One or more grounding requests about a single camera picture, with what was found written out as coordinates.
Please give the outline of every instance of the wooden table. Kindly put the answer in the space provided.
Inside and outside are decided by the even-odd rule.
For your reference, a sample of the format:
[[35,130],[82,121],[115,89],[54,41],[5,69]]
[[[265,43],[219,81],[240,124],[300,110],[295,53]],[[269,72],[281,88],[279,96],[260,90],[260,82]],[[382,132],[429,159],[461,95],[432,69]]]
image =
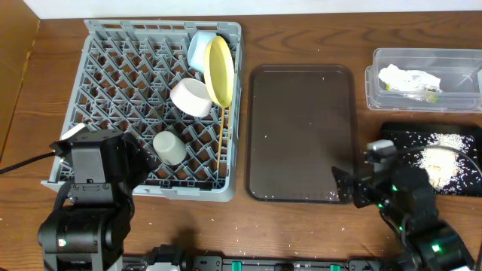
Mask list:
[[[236,196],[230,202],[187,202],[136,197],[136,215],[125,240],[128,253],[145,253],[176,242],[235,257],[346,259],[389,256],[397,242],[374,206],[262,203],[244,190],[247,97],[251,70],[261,64],[341,64],[355,76],[361,146],[377,139],[388,120],[474,123],[478,114],[411,114],[369,111],[365,68],[378,47],[481,48],[482,12],[411,14],[319,14],[189,17],[171,20],[228,20],[243,26],[245,91],[241,105]],[[43,154],[57,140],[87,36],[82,20],[42,20],[15,111],[2,167]],[[53,159],[0,177],[0,266],[42,268],[37,231],[50,214],[55,193],[40,185]],[[462,236],[476,257],[482,237],[482,201],[439,196],[441,217]]]

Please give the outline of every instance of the gray dish rack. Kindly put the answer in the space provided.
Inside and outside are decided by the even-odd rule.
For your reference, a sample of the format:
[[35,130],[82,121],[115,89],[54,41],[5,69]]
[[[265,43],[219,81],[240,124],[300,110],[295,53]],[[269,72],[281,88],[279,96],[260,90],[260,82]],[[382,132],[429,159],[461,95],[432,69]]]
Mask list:
[[[90,130],[131,132],[158,163],[134,195],[218,202],[232,199],[243,91],[241,26],[162,20],[85,20],[85,24],[90,35],[62,134],[78,123],[85,123]],[[192,117],[169,98],[170,90],[182,78],[203,79],[187,61],[188,47],[197,31],[222,36],[233,56],[233,102],[224,115],[222,108],[213,104],[207,117]],[[173,132],[187,145],[188,158],[177,166],[162,163],[152,146],[152,139],[163,130]],[[64,181],[73,178],[72,167],[56,157],[49,180],[41,183],[58,191]]]

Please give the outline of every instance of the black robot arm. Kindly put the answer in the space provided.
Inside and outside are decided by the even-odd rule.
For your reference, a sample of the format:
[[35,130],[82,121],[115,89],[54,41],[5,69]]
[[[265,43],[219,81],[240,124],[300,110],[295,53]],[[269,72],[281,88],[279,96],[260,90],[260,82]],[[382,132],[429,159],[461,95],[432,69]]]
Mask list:
[[388,140],[370,143],[365,161],[373,166],[365,174],[352,176],[337,168],[332,172],[340,200],[353,200],[358,208],[376,205],[400,240],[404,252],[381,269],[473,269],[474,260],[459,234],[438,218],[426,170],[399,163],[398,150]]
[[[38,231],[47,270],[116,270],[134,216],[133,189],[155,164],[129,133],[80,132],[50,146],[75,180],[60,189]],[[69,198],[71,206],[64,206]]]

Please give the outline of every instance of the black tray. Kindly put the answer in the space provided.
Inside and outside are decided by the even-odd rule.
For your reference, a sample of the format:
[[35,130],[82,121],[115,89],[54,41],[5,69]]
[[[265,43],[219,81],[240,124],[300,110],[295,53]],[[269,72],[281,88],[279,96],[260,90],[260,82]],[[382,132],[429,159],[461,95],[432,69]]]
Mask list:
[[[480,150],[482,150],[482,129],[476,126],[455,126],[444,124],[424,123],[385,123],[380,129],[382,139],[394,142],[397,148],[409,148],[413,146],[426,146],[427,140],[433,133],[457,134],[463,137],[463,143],[468,146],[466,154],[480,164]],[[414,164],[419,158],[413,155],[401,157],[406,164]],[[464,157],[458,158],[466,168],[456,176],[456,181],[451,181],[440,190],[434,189],[437,194],[481,196],[482,177],[475,171],[473,165]]]
[[355,167],[352,73],[263,65],[250,77],[246,190],[257,200],[339,203],[331,167]]

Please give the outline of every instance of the plastic container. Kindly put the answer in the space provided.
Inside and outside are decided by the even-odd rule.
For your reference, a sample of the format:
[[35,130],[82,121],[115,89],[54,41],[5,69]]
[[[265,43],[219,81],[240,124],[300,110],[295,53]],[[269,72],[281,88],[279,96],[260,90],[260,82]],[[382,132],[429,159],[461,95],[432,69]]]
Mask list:
[[[90,130],[132,133],[159,165],[133,191],[134,195],[219,202],[232,199],[243,91],[241,26],[162,20],[85,20],[85,24],[90,35],[82,51],[62,134],[78,123],[85,123]],[[221,115],[222,108],[213,104],[203,118],[182,112],[169,97],[182,78],[201,80],[202,75],[187,62],[191,39],[201,30],[224,38],[235,71],[232,105]],[[162,163],[152,145],[161,131],[182,139],[189,158],[176,166]],[[56,157],[49,180],[42,184],[58,191],[64,181],[73,178],[71,166]]]
[[[386,90],[379,78],[381,69],[390,64],[403,70],[420,70],[441,79],[442,93],[436,102],[417,101],[398,92]],[[435,111],[446,113],[481,113],[482,50],[382,48],[374,52],[373,65],[365,71],[367,106],[371,110]]]

